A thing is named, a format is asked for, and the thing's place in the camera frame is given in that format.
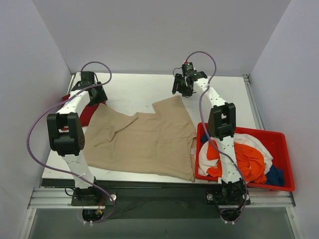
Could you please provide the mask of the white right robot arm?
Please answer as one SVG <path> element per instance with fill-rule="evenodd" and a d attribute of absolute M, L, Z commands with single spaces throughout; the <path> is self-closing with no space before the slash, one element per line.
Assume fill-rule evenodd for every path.
<path fill-rule="evenodd" d="M 200 94 L 199 112 L 203 129 L 212 146 L 217 146 L 220 156 L 222 175 L 218 177 L 221 184 L 217 196 L 213 201 L 222 205 L 238 205 L 243 207 L 247 202 L 247 185 L 244 176 L 239 171 L 234 147 L 236 129 L 236 108 L 233 103 L 226 102 L 210 85 L 207 75 L 203 71 L 195 70 L 193 63 L 185 61 L 181 66 L 182 73 L 175 74 L 172 93 L 181 93 L 183 97 L 190 97 L 194 93 Z M 208 123 L 203 120 L 202 108 L 207 104 L 210 113 Z"/>

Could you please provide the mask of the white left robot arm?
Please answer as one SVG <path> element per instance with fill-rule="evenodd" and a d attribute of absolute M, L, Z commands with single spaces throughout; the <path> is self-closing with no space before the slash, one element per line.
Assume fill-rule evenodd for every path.
<path fill-rule="evenodd" d="M 51 150 L 67 163 L 75 181 L 73 197 L 84 199 L 89 205 L 97 204 L 101 193 L 92 186 L 95 177 L 85 160 L 83 149 L 85 135 L 80 121 L 83 111 L 104 103 L 107 96 L 94 72 L 80 73 L 80 81 L 71 89 L 62 108 L 47 116 L 47 128 Z"/>

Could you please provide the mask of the beige t shirt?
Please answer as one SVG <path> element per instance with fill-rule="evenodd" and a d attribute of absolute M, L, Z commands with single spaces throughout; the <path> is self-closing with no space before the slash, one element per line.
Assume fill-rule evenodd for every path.
<path fill-rule="evenodd" d="M 127 116 L 99 105 L 85 132 L 88 165 L 193 182 L 196 129 L 181 97 L 155 102 L 153 110 Z"/>

